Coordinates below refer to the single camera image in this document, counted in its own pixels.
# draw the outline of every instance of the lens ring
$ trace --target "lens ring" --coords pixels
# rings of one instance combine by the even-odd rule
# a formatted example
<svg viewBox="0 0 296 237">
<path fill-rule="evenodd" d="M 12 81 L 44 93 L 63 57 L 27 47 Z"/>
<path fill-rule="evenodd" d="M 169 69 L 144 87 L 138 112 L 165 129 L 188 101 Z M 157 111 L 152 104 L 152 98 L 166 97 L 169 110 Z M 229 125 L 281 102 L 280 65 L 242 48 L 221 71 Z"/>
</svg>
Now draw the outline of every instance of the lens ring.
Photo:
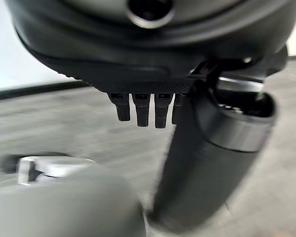
<svg viewBox="0 0 296 237">
<path fill-rule="evenodd" d="M 156 29 L 172 20 L 173 0 L 129 0 L 126 15 L 139 27 Z"/>
</svg>

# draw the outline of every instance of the gray object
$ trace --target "gray object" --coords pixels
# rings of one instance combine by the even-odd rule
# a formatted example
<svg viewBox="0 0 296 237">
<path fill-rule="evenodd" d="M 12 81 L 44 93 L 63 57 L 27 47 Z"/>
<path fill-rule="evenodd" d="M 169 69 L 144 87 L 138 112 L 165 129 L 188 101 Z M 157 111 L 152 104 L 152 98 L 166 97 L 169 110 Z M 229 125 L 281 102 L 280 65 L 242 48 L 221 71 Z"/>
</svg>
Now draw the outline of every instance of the gray object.
<svg viewBox="0 0 296 237">
<path fill-rule="evenodd" d="M 26 180 L 31 163 L 43 172 L 38 182 Z M 0 237 L 146 236 L 137 195 L 122 177 L 96 162 L 23 158 L 19 183 L 0 189 Z"/>
</svg>

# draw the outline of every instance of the gray plastic part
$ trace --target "gray plastic part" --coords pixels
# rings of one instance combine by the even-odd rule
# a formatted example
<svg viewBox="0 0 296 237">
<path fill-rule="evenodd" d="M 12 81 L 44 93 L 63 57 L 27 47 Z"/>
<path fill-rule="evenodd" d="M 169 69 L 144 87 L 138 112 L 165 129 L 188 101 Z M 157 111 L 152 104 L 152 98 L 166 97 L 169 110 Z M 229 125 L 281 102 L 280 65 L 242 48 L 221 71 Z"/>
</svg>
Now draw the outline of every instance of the gray plastic part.
<svg viewBox="0 0 296 237">
<path fill-rule="evenodd" d="M 210 95 L 203 93 L 195 102 L 199 126 L 206 139 L 225 149 L 241 152 L 257 152 L 265 144 L 276 120 L 273 99 L 267 118 L 237 114 L 220 107 Z"/>
<path fill-rule="evenodd" d="M 62 178 L 0 189 L 0 237 L 145 237 L 142 207 L 119 175 L 93 163 Z"/>
</svg>

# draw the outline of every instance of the wooden floor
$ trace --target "wooden floor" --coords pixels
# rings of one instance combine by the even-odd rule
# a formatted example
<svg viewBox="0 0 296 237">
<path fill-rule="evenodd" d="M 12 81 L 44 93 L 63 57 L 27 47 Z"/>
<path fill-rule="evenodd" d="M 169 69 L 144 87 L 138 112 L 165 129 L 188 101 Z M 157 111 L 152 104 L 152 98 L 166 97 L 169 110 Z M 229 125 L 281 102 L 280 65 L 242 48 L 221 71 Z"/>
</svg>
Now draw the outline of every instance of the wooden floor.
<svg viewBox="0 0 296 237">
<path fill-rule="evenodd" d="M 189 236 L 296 237 L 296 61 L 266 87 L 280 108 L 272 139 L 226 206 Z M 91 158 L 129 179 L 149 205 L 174 131 L 170 123 L 155 129 L 153 104 L 150 110 L 147 128 L 136 126 L 134 108 L 131 122 L 118 122 L 107 95 L 90 87 L 1 101 L 0 160 L 46 151 Z M 0 172 L 0 187 L 14 183 Z"/>
</svg>

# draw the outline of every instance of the silver metal part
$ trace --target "silver metal part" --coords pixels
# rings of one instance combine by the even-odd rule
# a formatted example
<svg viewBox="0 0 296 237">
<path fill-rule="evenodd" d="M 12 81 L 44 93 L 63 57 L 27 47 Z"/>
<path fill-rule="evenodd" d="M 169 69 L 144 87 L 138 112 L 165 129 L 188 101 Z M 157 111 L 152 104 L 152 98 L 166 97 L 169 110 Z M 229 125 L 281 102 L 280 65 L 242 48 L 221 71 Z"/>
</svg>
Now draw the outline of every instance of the silver metal part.
<svg viewBox="0 0 296 237">
<path fill-rule="evenodd" d="M 265 144 L 276 119 L 276 108 L 270 100 L 269 117 L 260 118 L 232 112 L 232 106 L 215 104 L 206 94 L 201 94 L 195 103 L 199 127 L 206 139 L 220 147 L 241 151 L 257 152 Z"/>
<path fill-rule="evenodd" d="M 259 93 L 263 90 L 263 83 L 249 81 L 249 80 L 239 80 L 239 79 L 219 77 L 217 89 L 235 91 L 235 92 Z"/>
<path fill-rule="evenodd" d="M 137 16 L 136 14 L 134 14 L 128 8 L 126 9 L 126 15 L 131 20 L 131 22 L 133 22 L 135 25 L 137 25 L 139 27 L 146 28 L 146 29 L 156 29 L 156 28 L 165 26 L 166 24 L 168 24 L 172 20 L 172 18 L 174 16 L 174 10 L 171 10 L 164 17 L 162 17 L 161 19 L 155 20 L 155 21 L 145 20 L 145 19 Z"/>
<path fill-rule="evenodd" d="M 251 61 L 252 61 L 251 57 L 246 57 L 246 58 L 243 59 L 244 63 L 250 63 Z"/>
</svg>

